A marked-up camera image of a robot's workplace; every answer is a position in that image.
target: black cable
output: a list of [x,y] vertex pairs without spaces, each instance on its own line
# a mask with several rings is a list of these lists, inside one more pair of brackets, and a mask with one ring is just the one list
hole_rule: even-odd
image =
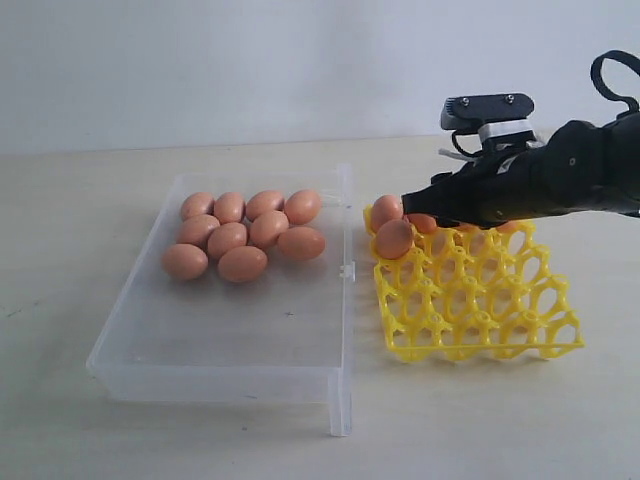
[[604,80],[602,79],[602,64],[606,59],[614,60],[626,67],[629,67],[638,76],[640,76],[640,59],[621,50],[610,50],[597,57],[591,64],[591,81],[598,93],[607,100],[611,100],[612,102],[624,102],[629,107],[629,110],[619,114],[618,118],[629,115],[630,113],[637,113],[640,111],[640,105],[638,105],[638,101],[635,98],[623,97],[613,93],[613,91],[604,83]]

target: table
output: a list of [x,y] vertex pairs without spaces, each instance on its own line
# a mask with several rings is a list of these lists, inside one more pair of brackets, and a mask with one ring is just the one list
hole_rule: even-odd
[[[446,137],[0,157],[0,472],[51,479],[640,477],[640,223],[537,221],[587,346],[559,359],[403,365],[386,353],[359,212],[459,168]],[[85,360],[175,175],[353,165],[353,433],[324,406],[106,399]]]

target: brown egg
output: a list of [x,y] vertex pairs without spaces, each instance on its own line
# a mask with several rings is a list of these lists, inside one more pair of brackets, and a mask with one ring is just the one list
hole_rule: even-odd
[[458,230],[460,232],[472,232],[477,227],[475,225],[470,224],[470,223],[461,223],[460,225],[458,225],[455,228],[456,228],[456,230]]
[[162,255],[162,269],[177,280],[196,279],[208,265],[206,253],[188,243],[171,245]]
[[378,255],[395,260],[407,253],[413,245],[411,225],[402,219],[390,220],[380,227],[374,240]]
[[211,232],[219,226],[220,222],[212,215],[191,217],[180,226],[176,243],[190,243],[204,250]]
[[229,250],[243,247],[247,244],[247,227],[241,223],[231,222],[216,228],[209,236],[207,253],[209,257],[218,260]]
[[299,262],[320,256],[326,245],[322,233],[311,227],[293,227],[278,237],[278,250]]
[[277,210],[270,210],[260,215],[251,224],[249,238],[256,247],[266,250],[273,247],[280,234],[288,228],[287,216]]
[[244,217],[244,198],[238,192],[226,192],[220,195],[213,206],[213,214],[220,225],[241,222]]
[[251,282],[267,268],[267,254],[257,247],[245,245],[225,253],[218,262],[218,273],[233,283]]
[[438,230],[436,219],[431,215],[425,215],[424,213],[410,213],[407,215],[407,219],[416,226],[416,230],[420,233],[431,234]]
[[215,199],[213,195],[208,192],[197,192],[193,195],[189,195],[187,199],[182,202],[180,207],[180,217],[182,220],[187,220],[196,215],[211,214]]
[[371,230],[377,232],[382,225],[402,218],[402,202],[394,195],[383,195],[371,207]]
[[264,190],[251,197],[247,202],[247,220],[253,222],[256,218],[270,210],[284,208],[284,195],[278,190]]
[[284,204],[284,213],[293,225],[304,225],[316,218],[322,208],[322,199],[315,190],[300,190]]

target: white wall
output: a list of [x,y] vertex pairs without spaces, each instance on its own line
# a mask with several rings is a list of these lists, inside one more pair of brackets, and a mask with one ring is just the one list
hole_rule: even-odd
[[[608,121],[589,80],[640,54],[636,0],[0,0],[0,153],[439,131],[519,90],[538,127]],[[606,69],[640,96],[640,81]]]

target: black strap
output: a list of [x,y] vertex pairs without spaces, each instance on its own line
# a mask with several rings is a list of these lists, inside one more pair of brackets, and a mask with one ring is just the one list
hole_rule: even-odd
[[464,155],[465,157],[469,157],[469,158],[480,158],[482,155],[484,155],[484,152],[482,151],[482,149],[478,150],[477,152],[471,153],[471,152],[467,152],[458,143],[458,137],[463,137],[463,136],[466,137],[469,135],[475,135],[476,133],[478,133],[477,130],[456,130],[453,133],[451,133],[451,143],[453,143],[453,147],[456,150],[458,150],[458,153],[460,153],[461,155]]
[[604,80],[602,79],[602,64],[606,59],[622,63],[624,66],[633,70],[638,76],[640,76],[640,59],[621,50],[610,50],[597,57],[591,64],[591,81],[600,95],[612,102],[624,102],[629,107],[629,110],[618,115],[618,118],[630,113],[637,113],[640,111],[640,106],[635,98],[623,97],[613,93],[611,89],[605,85]]

